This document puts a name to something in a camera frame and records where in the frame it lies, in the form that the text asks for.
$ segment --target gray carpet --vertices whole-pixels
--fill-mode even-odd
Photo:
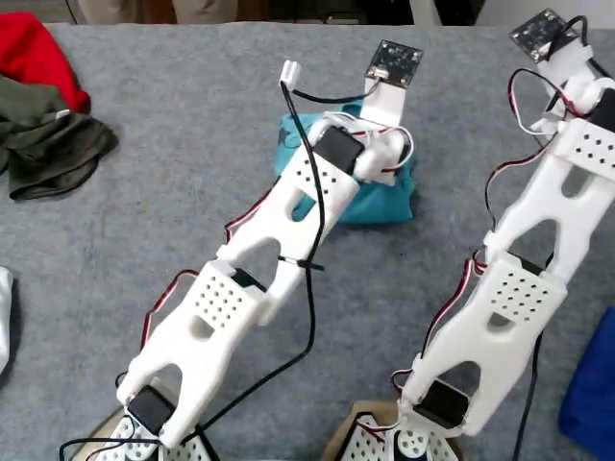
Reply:
[[[506,30],[242,24],[210,27],[55,26],[119,149],[69,196],[15,204],[0,178],[0,261],[16,274],[14,361],[0,377],[0,459],[55,459],[117,405],[113,378],[137,353],[144,312],[175,273],[199,269],[222,243],[222,226],[271,183],[277,80],[286,58],[304,67],[301,87],[355,93],[381,38],[424,48],[404,123],[419,165],[417,219],[405,225],[338,227],[317,259],[316,346],[209,432],[225,460],[316,459],[359,399],[394,397],[391,370],[410,365],[431,315],[455,290],[463,258],[489,222],[482,186],[499,162],[535,144],[509,113],[505,83],[529,60]],[[615,68],[615,34],[593,33],[596,55]],[[520,79],[524,115],[545,103]],[[300,109],[315,106],[301,104]],[[518,196],[530,174],[498,179],[494,208]],[[541,260],[551,229],[515,248]],[[526,461],[587,460],[558,434],[566,386],[604,308],[615,300],[615,214],[569,286],[545,334],[541,377],[523,449]],[[252,261],[271,277],[273,261]],[[234,356],[210,415],[304,346],[304,287]],[[509,459],[526,397],[525,375],[486,429],[462,445],[475,461]]]

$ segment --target black cable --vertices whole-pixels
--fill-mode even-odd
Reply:
[[[589,60],[587,60],[587,62],[589,62],[598,71],[598,73],[601,74],[603,77],[606,77],[608,79],[612,79],[611,74],[606,72],[604,67],[599,65],[598,62],[594,58],[590,58]]]
[[[116,376],[116,377],[115,377],[115,389],[117,389],[117,388],[119,387],[119,384],[120,384],[120,379],[121,379],[122,377],[124,377],[127,373],[128,373],[128,371],[126,371],[126,372],[122,372],[122,373],[120,373],[118,376]]]
[[[68,14],[70,14],[70,18],[73,20],[73,24],[78,26],[79,22],[77,21],[77,16],[75,16],[75,13],[70,6],[70,0],[64,0],[64,3],[66,4],[66,9],[68,10]]]
[[[588,35],[587,17],[586,16],[582,16],[582,15],[575,16],[570,21],[568,21],[564,25],[564,27],[562,27],[560,29],[560,31],[553,37],[553,40],[551,40],[551,45],[549,45],[549,50],[547,51],[547,56],[545,56],[545,59],[547,61],[551,59],[551,56],[555,52],[555,46],[557,46],[557,43],[561,40],[563,35],[566,34],[566,32],[570,28],[572,28],[575,24],[577,24],[578,22],[581,23],[580,42],[581,42],[581,44],[583,46],[587,46],[587,44],[589,43],[589,41],[587,40],[587,35]]]
[[[369,90],[366,93],[358,94],[357,96],[346,96],[344,98],[321,98],[320,96],[312,96],[311,94],[304,93],[303,91],[300,91],[298,89],[293,89],[292,94],[299,96],[300,98],[307,99],[308,101],[311,101],[312,103],[348,104],[348,103],[353,103],[354,101],[360,101],[370,96],[371,94],[374,94],[374,91],[376,91],[380,82],[381,82],[381,79],[376,79],[374,84],[369,88]]]
[[[92,453],[90,453],[87,456],[86,461],[92,461],[94,459],[94,456],[98,456],[103,451],[108,451],[110,449],[117,449],[117,448],[123,446],[124,444],[128,444],[131,441],[131,439],[135,436],[135,431],[136,431],[136,429],[135,429],[135,422],[133,421],[133,418],[131,418],[129,415],[124,415],[120,421],[123,421],[126,418],[128,418],[128,421],[131,422],[131,426],[133,427],[133,431],[132,431],[131,435],[129,435],[126,438],[126,441],[125,442],[120,442],[119,444],[116,444],[116,445],[111,445],[110,447],[102,447],[101,449],[96,449],[96,450],[94,450]]]
[[[100,443],[112,443],[112,444],[127,444],[127,443],[134,443],[134,444],[153,444],[153,445],[162,445],[162,442],[158,439],[118,439],[118,438],[111,438],[111,437],[83,437],[81,439],[73,439],[73,440],[69,440],[68,442],[64,442],[63,444],[60,445],[60,449],[59,449],[59,457],[60,457],[60,461],[66,461],[66,455],[64,454],[64,452],[66,451],[66,449],[68,447],[71,447],[73,445],[78,445],[78,444],[87,444],[89,442],[100,442]]]
[[[575,16],[570,21],[568,21],[564,25],[564,27],[562,27],[561,30],[553,37],[551,45],[549,46],[549,51],[547,51],[547,56],[545,57],[547,61],[551,59],[551,56],[555,52],[555,46],[557,46],[557,43],[561,40],[563,35],[566,34],[566,32],[578,22],[581,23],[580,42],[583,46],[587,46],[589,44],[589,24],[587,21],[587,17],[583,15]],[[603,77],[609,79],[612,78],[611,75],[606,71],[606,69],[604,69],[604,67],[602,67],[594,58],[590,58],[589,60],[587,60],[587,62],[589,62],[589,64],[594,67],[594,69],[596,69],[596,71]]]
[[[538,335],[538,338],[536,338],[536,344],[534,344],[534,352],[531,358],[531,380],[529,382],[528,396],[526,397],[526,407],[523,410],[521,422],[519,423],[519,429],[517,430],[517,441],[515,442],[515,450],[512,453],[511,461],[518,461],[519,455],[521,454],[523,436],[526,431],[526,424],[528,423],[528,416],[531,409],[531,403],[534,398],[534,391],[536,390],[536,381],[538,380],[538,355],[540,354],[542,335],[543,333]]]
[[[316,335],[316,309],[314,307],[314,294],[312,290],[310,263],[314,259],[314,255],[316,254],[316,250],[318,249],[318,245],[320,244],[320,239],[325,229],[325,203],[323,199],[322,185],[320,183],[320,176],[318,174],[318,166],[316,165],[316,159],[314,157],[311,144],[309,144],[309,141],[308,141],[308,135],[306,134],[306,131],[304,130],[303,125],[301,124],[301,120],[299,119],[299,115],[297,114],[295,105],[292,102],[290,91],[288,90],[288,87],[286,86],[284,82],[280,82],[280,87],[282,88],[282,94],[284,96],[286,104],[288,105],[290,116],[292,117],[293,122],[295,123],[297,131],[299,132],[299,136],[301,137],[304,145],[306,146],[309,166],[311,167],[311,172],[314,177],[314,187],[316,189],[316,204],[318,205],[318,215],[319,215],[318,229],[316,230],[316,234],[314,236],[314,242],[312,243],[312,246],[309,250],[309,253],[307,254],[305,264],[304,264],[305,271],[306,271],[307,305],[309,307],[309,336],[307,339],[307,344],[301,352],[299,352],[293,358],[288,360],[282,366],[278,367],[277,369],[273,370],[272,372],[268,373],[267,375],[259,379],[252,386],[250,386],[248,389],[243,391],[239,396],[231,400],[230,403],[228,403],[224,408],[222,408],[215,415],[209,418],[204,424],[197,425],[197,430],[195,430],[191,434],[184,437],[184,439],[182,440],[182,444],[185,444],[192,438],[196,437],[197,435],[199,435],[200,432],[205,432],[212,425],[214,425],[218,420],[220,420],[220,418],[222,418],[229,411],[235,408],[239,403],[241,403],[248,396],[250,396],[252,393],[257,391],[257,389],[260,388],[262,385],[264,385],[265,383],[267,383],[269,380],[273,379],[275,376],[279,375],[280,373],[286,371],[287,369],[295,365],[297,362],[303,360],[311,352],[311,349],[314,345],[314,338]]]

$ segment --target teal cloth bag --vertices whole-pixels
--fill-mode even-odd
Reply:
[[[348,104],[339,110],[358,116],[360,104]],[[306,132],[320,113],[302,113],[299,119]],[[276,178],[290,161],[295,150],[301,144],[301,137],[290,115],[285,115],[280,123],[278,151],[276,153]],[[359,182],[360,189],[350,205],[339,218],[345,224],[386,224],[403,223],[413,218],[410,209],[410,196],[416,186],[410,172],[414,166],[413,159],[397,172],[395,185],[389,186],[379,182]],[[301,220],[308,214],[314,201],[305,197],[293,210],[293,219]]]

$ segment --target white plastic part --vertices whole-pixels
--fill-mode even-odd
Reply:
[[[556,85],[562,85],[573,75],[591,81],[594,80],[594,74],[587,65],[587,60],[593,56],[592,47],[583,46],[577,39],[553,53],[548,61],[538,62],[538,71]],[[545,85],[545,88],[549,95],[553,95],[550,86]]]
[[[296,61],[286,60],[282,67],[282,74],[280,75],[280,82],[284,82],[289,91],[292,91],[297,87],[297,81],[299,80],[299,74],[301,73],[301,65]]]
[[[234,273],[226,261],[208,262],[182,303],[133,359],[117,389],[117,398],[128,404],[156,372],[169,364],[179,367],[178,405],[159,434],[167,447],[177,446],[194,427],[219,388],[234,348],[267,304],[264,293],[254,285],[240,286]]]
[[[376,79],[365,78],[365,92],[376,83]],[[396,127],[402,120],[406,90],[398,86],[380,83],[372,94],[363,100],[360,118],[370,122]]]
[[[574,119],[545,152],[521,197],[510,206],[495,232],[484,238],[486,260],[510,248],[545,220],[557,223],[549,272],[568,282],[585,258],[591,235],[615,198],[615,133]],[[579,194],[568,198],[562,185],[573,166],[590,175]]]
[[[440,329],[412,364],[400,410],[438,435],[477,434],[523,373],[534,342],[566,297],[563,280],[547,272],[536,276],[506,252],[496,254],[471,298]],[[421,402],[433,382],[463,362],[480,367],[480,384],[461,427],[444,430],[412,406]]]
[[[357,420],[365,425],[378,425],[372,415],[362,415]],[[383,458],[384,443],[359,425],[355,425],[339,461],[383,461]]]
[[[310,130],[310,142],[326,126],[316,122]],[[321,242],[327,236],[344,209],[358,193],[358,183],[324,158],[314,153],[318,175],[323,191],[325,227]],[[314,177],[308,153],[302,145],[283,169],[276,185],[262,203],[254,217],[239,228],[227,245],[217,252],[221,259],[238,266],[254,248],[274,239],[280,243],[281,255],[294,260],[303,260],[313,245],[319,225],[318,205],[314,204],[302,221],[293,221],[291,212],[307,195],[317,201]],[[287,300],[299,281],[304,269],[294,262],[280,261],[273,282],[267,289],[269,302],[258,319],[260,325],[268,324],[280,306]]]
[[[11,319],[12,274],[0,267],[0,373],[9,362],[10,340],[9,321]]]

